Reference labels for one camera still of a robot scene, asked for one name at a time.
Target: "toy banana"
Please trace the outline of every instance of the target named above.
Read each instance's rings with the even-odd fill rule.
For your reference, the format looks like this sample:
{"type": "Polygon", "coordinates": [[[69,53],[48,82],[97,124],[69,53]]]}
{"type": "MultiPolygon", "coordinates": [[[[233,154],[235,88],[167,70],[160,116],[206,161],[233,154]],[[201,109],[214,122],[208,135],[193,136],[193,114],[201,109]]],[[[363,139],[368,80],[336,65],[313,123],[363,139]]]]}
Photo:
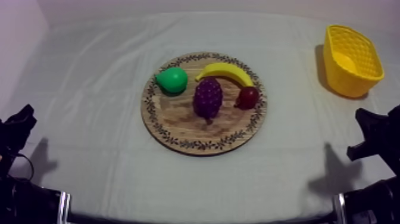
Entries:
{"type": "Polygon", "coordinates": [[[233,79],[242,86],[254,86],[250,76],[241,68],[236,65],[228,63],[212,63],[203,69],[201,73],[196,77],[196,81],[199,81],[203,77],[208,76],[223,76],[233,79]]]}

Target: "round wooden plate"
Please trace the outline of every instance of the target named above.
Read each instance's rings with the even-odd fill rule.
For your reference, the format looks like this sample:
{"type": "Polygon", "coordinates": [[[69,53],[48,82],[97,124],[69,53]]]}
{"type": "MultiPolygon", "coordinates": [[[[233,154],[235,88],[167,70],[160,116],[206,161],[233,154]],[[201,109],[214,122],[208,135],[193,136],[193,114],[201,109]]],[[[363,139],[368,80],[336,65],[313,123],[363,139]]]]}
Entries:
{"type": "Polygon", "coordinates": [[[189,155],[217,155],[231,151],[247,142],[264,121],[267,109],[265,89],[258,76],[236,58],[213,52],[182,55],[165,63],[155,74],[170,67],[181,67],[189,76],[187,89],[180,95],[164,95],[155,78],[147,82],[142,95],[142,118],[150,134],[167,148],[189,155]],[[240,88],[229,79],[217,78],[223,89],[223,104],[212,124],[193,111],[195,77],[211,63],[225,62],[244,69],[261,97],[254,109],[234,107],[240,88]]]}

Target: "table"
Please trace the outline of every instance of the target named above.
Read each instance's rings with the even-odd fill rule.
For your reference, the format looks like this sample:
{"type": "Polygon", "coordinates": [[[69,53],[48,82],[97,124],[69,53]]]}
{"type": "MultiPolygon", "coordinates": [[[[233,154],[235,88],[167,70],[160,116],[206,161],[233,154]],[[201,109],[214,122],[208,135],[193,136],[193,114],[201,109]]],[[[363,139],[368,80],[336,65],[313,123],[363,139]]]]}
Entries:
{"type": "MultiPolygon", "coordinates": [[[[326,89],[325,28],[335,21],[257,13],[170,13],[58,26],[32,55],[2,117],[31,104],[38,120],[21,153],[33,182],[72,194],[72,211],[154,222],[259,222],[325,214],[330,197],[393,176],[378,157],[351,163],[362,107],[399,104],[400,45],[353,24],[375,44],[386,77],[362,99],[326,89]],[[140,116],[144,84],[171,58],[229,54],[268,97],[253,139],[209,158],[165,149],[140,116]]],[[[19,160],[12,174],[27,175],[19,160]]]]}

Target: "yellow basket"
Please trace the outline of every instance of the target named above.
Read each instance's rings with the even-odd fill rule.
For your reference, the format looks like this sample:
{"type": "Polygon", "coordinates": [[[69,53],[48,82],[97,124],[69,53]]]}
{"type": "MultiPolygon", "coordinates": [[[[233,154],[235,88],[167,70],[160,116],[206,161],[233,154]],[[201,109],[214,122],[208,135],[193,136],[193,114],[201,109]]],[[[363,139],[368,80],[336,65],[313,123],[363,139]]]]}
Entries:
{"type": "Polygon", "coordinates": [[[346,97],[360,97],[384,78],[372,42],[352,28],[326,30],[324,61],[328,85],[346,97]]]}

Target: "purple grapes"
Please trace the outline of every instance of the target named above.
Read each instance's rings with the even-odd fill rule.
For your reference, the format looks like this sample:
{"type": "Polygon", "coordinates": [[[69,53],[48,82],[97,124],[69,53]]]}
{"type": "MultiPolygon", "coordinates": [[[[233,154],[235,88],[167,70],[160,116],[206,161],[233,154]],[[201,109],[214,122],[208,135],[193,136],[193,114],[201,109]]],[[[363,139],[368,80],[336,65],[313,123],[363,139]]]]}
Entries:
{"type": "Polygon", "coordinates": [[[213,77],[203,79],[196,87],[193,108],[199,117],[207,120],[216,117],[222,105],[221,85],[213,77]]]}

